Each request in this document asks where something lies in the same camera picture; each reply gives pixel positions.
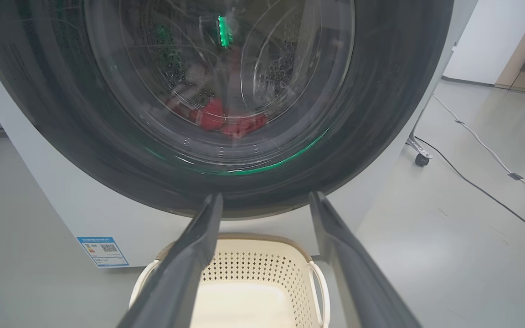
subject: green led strip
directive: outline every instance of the green led strip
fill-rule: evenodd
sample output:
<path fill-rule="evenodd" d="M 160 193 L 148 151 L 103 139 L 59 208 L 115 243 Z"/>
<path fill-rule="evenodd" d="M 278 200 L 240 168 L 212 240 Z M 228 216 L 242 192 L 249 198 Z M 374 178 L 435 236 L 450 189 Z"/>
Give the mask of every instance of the green led strip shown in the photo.
<path fill-rule="evenodd" d="M 278 168 L 279 166 L 293 160 L 294 158 L 297 158 L 302 153 L 306 152 L 309 148 L 313 147 L 319 139 L 321 139 L 326 133 L 329 131 L 329 129 L 325 130 L 317 139 L 313 140 L 312 143 L 309 143 L 308 146 L 306 146 L 304 149 L 301 149 L 300 151 L 296 152 L 295 154 L 289 156 L 288 158 L 285 158 L 284 160 L 281 160 L 281 162 L 271 164 L 269 166 L 263 166 L 262 168 L 256 168 L 252 170 L 234 170 L 234 171 L 213 171 L 213 170 L 200 170 L 195 169 L 195 171 L 198 171 L 202 174 L 214 174 L 214 175 L 222 175 L 222 176 L 239 176 L 239 175 L 247 175 L 247 174 L 259 174 L 261 172 L 269 171 L 275 168 Z M 162 155 L 158 154 L 157 152 L 153 151 L 152 149 L 145 147 L 147 151 L 152 153 L 154 156 L 166 160 Z"/>
<path fill-rule="evenodd" d="M 232 42 L 232 34 L 225 17 L 218 16 L 218 27 L 220 27 L 220 43 L 225 48 L 228 48 Z"/>

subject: floor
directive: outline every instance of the floor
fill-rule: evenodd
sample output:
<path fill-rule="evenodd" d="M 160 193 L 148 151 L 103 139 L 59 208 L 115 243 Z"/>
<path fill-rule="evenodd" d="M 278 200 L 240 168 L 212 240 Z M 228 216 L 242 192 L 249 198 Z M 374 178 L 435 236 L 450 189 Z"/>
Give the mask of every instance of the floor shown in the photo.
<path fill-rule="evenodd" d="M 435 94 L 525 177 L 525 94 L 444 81 Z M 435 99 L 417 136 L 525 218 L 525 185 Z M 435 157 L 421 168 L 403 149 L 359 240 L 424 327 L 525 327 L 525 224 L 429 151 Z M 331 283 L 330 327 L 344 327 L 333 274 L 321 266 Z M 0 327 L 114 327 L 139 272 L 96 269 L 0 139 Z"/>

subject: white wall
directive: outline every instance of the white wall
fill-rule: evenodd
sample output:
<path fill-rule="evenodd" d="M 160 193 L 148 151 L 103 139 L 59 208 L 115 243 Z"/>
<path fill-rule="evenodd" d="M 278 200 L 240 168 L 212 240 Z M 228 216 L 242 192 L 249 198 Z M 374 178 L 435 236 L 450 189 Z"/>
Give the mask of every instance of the white wall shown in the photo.
<path fill-rule="evenodd" d="M 525 0 L 479 0 L 443 75 L 495 84 L 525 33 Z"/>

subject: laundry basket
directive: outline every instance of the laundry basket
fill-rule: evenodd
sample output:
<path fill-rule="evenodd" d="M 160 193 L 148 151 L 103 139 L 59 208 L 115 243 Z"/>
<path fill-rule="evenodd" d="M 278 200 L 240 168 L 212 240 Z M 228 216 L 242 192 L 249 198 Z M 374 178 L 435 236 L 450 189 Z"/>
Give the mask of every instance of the laundry basket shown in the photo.
<path fill-rule="evenodd" d="M 164 249 L 139 276 L 133 305 L 145 280 L 165 258 Z M 322 309 L 315 289 L 321 290 Z M 192 328 L 327 328 L 329 293 L 319 267 L 289 239 L 219 235 L 213 259 L 198 286 Z"/>

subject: front-loading washing machine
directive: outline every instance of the front-loading washing machine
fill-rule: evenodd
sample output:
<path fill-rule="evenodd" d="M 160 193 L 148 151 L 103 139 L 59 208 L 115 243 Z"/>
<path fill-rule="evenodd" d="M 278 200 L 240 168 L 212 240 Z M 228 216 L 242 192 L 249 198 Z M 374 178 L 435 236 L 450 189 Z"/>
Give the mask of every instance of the front-loading washing machine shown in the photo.
<path fill-rule="evenodd" d="M 0 122 L 76 242 L 114 244 L 99 267 L 146 265 L 212 193 L 222 232 L 314 254 L 309 191 L 359 228 L 474 6 L 0 0 Z"/>

